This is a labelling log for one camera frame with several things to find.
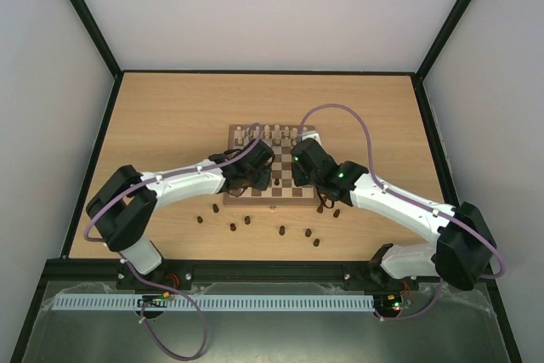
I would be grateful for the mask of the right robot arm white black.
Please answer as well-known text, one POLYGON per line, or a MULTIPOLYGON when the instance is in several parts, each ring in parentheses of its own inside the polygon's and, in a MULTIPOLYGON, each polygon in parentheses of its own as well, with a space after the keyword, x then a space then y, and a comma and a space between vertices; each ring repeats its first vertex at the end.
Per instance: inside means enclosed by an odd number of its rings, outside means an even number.
POLYGON ((496 242, 473 204, 453 207, 426 200, 373 177, 358 163, 338 164, 316 136, 297 142, 291 155, 296 183, 314 186, 331 202, 377 213, 425 240, 408 247, 381 246, 371 266, 371 279, 377 286, 387 288, 410 276, 437 276, 457 289, 470 291, 483 279, 496 242))

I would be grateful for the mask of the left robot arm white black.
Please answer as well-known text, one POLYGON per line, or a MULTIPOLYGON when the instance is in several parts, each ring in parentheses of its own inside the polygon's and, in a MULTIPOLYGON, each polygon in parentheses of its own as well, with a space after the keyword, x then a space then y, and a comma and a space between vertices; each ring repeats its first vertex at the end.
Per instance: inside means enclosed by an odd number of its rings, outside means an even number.
POLYGON ((154 173, 119 167, 86 206, 90 222, 84 238, 104 243, 140 275, 148 275, 163 263, 145 234, 155 210, 196 196, 266 190, 274 159, 269 145, 252 139, 241 149, 213 154, 188 167, 154 173))

